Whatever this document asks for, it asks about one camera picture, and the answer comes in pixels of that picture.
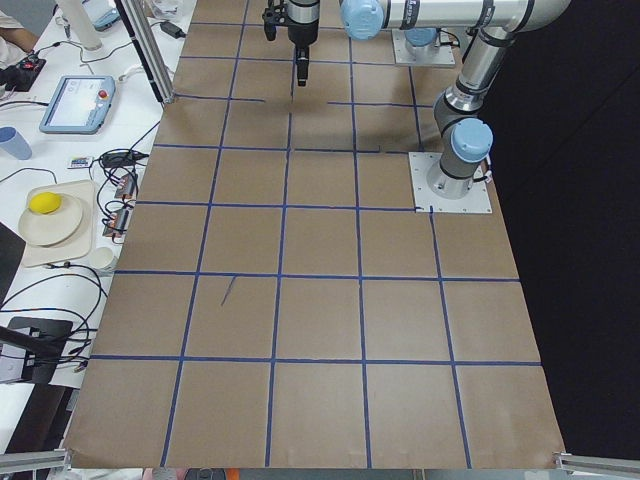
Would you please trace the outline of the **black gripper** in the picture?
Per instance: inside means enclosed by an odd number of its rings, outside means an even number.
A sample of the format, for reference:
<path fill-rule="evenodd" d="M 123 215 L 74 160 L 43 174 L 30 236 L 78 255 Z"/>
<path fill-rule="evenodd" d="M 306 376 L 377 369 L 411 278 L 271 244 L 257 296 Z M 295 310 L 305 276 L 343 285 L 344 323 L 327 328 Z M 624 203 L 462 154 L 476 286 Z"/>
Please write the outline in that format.
<path fill-rule="evenodd" d="M 289 40 L 295 45 L 297 85 L 306 86 L 309 77 L 310 46 L 318 38 L 319 21 L 298 23 L 290 20 L 287 31 Z"/>

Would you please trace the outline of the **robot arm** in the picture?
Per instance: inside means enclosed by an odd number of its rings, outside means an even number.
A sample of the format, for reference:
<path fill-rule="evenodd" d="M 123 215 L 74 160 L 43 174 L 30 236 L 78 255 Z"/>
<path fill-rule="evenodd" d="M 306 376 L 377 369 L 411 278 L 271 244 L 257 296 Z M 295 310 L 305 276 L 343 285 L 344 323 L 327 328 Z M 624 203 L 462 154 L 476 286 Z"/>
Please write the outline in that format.
<path fill-rule="evenodd" d="M 435 46 L 460 47 L 459 38 L 443 28 L 414 28 L 404 31 L 406 46 L 409 50 L 419 50 Z"/>
<path fill-rule="evenodd" d="M 438 151 L 442 136 L 475 118 L 518 35 L 546 27 L 566 1 L 341 1 L 343 60 L 312 62 L 318 1 L 271 1 L 264 29 L 293 44 L 290 145 L 342 159 Z M 401 65 L 387 52 L 395 32 L 430 45 L 441 32 L 470 31 L 450 73 Z"/>

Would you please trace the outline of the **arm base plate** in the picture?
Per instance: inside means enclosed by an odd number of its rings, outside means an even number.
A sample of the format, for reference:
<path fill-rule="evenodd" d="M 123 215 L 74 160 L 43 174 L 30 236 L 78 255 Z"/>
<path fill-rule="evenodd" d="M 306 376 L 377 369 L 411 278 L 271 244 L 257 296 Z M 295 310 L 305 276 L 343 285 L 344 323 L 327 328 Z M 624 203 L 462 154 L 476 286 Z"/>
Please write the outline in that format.
<path fill-rule="evenodd" d="M 491 214 L 492 207 L 480 166 L 467 179 L 447 176 L 438 152 L 408 154 L 414 209 L 424 213 Z"/>
<path fill-rule="evenodd" d="M 432 68 L 453 68 L 456 61 L 453 54 L 453 47 L 435 46 L 409 50 L 405 43 L 404 31 L 400 29 L 392 30 L 393 52 L 395 63 L 404 66 L 424 66 Z"/>

